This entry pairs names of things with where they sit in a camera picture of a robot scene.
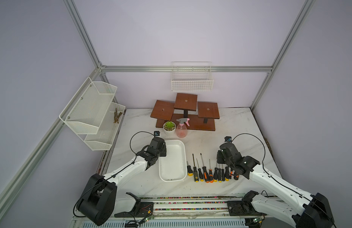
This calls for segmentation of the black yellow-end screwdriver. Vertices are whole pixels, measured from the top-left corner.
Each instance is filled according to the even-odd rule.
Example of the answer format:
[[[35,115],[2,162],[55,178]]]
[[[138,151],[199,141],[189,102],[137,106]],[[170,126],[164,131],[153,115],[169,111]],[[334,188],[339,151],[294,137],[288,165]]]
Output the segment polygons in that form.
[[[218,182],[222,182],[221,165],[218,164]]]

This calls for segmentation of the black ribbed screwdriver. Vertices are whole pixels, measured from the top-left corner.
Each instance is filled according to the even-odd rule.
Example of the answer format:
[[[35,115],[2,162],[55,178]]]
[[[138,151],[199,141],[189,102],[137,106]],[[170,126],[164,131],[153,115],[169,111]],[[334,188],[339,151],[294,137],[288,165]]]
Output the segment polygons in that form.
[[[219,171],[218,162],[216,162],[214,174],[213,174],[214,182],[218,182],[218,178],[219,178],[218,171]]]

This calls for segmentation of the white plastic storage box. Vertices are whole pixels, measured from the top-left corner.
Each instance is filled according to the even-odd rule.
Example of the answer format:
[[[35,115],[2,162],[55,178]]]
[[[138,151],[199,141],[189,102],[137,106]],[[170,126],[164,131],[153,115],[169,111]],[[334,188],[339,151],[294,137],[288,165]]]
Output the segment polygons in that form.
[[[184,143],[166,140],[166,157],[159,158],[159,177],[164,182],[182,181],[187,177],[187,162]]]

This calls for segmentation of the black orange-band screwdriver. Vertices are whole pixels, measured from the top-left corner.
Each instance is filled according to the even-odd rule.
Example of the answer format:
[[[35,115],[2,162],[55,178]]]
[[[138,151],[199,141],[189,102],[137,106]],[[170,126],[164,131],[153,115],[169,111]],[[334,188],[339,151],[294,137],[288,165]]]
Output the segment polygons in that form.
[[[212,166],[211,166],[211,160],[209,160],[209,181],[210,183],[213,183],[214,182],[214,176],[213,176],[213,169],[212,169]]]

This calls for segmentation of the black orange hex-collar screwdriver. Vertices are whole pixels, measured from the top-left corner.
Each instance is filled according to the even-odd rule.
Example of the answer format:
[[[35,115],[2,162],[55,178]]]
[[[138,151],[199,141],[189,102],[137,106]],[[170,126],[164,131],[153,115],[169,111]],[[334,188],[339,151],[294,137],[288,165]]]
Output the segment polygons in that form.
[[[206,166],[204,165],[204,160],[203,160],[202,154],[200,154],[200,157],[201,157],[201,160],[202,160],[202,172],[203,172],[204,181],[206,183],[209,183],[210,182],[209,175],[208,175]]]

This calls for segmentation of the thin black precision screwdriver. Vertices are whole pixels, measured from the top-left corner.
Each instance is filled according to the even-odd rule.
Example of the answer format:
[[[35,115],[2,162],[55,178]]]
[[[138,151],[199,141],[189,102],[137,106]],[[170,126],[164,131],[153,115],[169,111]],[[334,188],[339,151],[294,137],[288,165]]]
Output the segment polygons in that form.
[[[196,162],[197,162],[197,167],[198,167],[199,179],[200,179],[201,181],[204,181],[203,173],[202,173],[202,170],[201,170],[201,168],[200,168],[200,166],[199,166],[198,160],[196,160]]]

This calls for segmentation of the long yellow-dotted flathead screwdriver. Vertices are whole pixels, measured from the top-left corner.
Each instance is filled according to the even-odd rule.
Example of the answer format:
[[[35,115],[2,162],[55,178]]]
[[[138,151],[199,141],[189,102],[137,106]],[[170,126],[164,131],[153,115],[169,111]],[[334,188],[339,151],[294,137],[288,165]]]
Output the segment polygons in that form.
[[[194,175],[194,181],[195,182],[199,182],[199,175],[198,175],[198,170],[197,170],[197,167],[196,167],[196,164],[195,164],[195,156],[194,154],[193,155],[193,163],[194,163],[194,167],[193,167],[193,175]]]

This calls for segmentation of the stubby black yellow screwdriver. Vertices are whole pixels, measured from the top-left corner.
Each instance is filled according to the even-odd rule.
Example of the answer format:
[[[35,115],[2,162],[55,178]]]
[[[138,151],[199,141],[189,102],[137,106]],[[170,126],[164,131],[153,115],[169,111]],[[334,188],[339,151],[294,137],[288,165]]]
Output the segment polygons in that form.
[[[187,168],[187,174],[188,176],[193,176],[193,170],[191,168],[191,166],[189,165],[189,162],[186,162],[186,168]]]

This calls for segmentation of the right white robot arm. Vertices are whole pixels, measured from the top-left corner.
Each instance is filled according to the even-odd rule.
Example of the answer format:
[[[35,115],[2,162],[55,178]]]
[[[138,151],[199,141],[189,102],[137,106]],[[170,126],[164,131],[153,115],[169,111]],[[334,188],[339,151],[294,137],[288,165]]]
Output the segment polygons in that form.
[[[276,176],[262,162],[250,156],[243,157],[232,142],[220,146],[217,162],[226,164],[238,175],[258,183],[280,198],[280,201],[271,200],[256,191],[249,191],[243,199],[256,212],[273,216],[295,228],[335,226],[329,201],[324,195],[306,192]]]

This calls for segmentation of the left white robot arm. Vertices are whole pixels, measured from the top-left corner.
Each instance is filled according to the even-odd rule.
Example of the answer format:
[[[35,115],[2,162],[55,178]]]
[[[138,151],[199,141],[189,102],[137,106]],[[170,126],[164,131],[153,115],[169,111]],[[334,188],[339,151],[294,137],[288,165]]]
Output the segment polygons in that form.
[[[159,157],[166,156],[166,143],[163,138],[153,137],[149,145],[136,153],[133,161],[105,175],[92,175],[74,209],[90,219],[97,226],[104,224],[112,215],[118,188],[136,175],[153,166]]]

